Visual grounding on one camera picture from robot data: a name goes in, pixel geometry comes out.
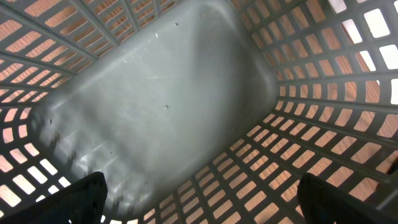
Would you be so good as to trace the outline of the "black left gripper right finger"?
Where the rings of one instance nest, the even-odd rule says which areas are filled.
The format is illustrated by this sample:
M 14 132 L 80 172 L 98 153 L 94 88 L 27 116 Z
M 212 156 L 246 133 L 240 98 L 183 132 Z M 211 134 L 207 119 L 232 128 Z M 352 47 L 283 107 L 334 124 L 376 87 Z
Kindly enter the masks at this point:
M 396 224 L 397 219 L 366 205 L 334 185 L 306 173 L 297 198 L 308 224 Z

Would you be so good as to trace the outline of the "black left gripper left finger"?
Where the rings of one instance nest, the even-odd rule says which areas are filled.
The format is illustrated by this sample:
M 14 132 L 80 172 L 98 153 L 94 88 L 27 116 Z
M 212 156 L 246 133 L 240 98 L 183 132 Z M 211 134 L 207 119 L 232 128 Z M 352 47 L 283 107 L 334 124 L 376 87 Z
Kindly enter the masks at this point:
M 2 224 L 100 223 L 108 189 L 94 172 L 55 194 L 7 217 Z

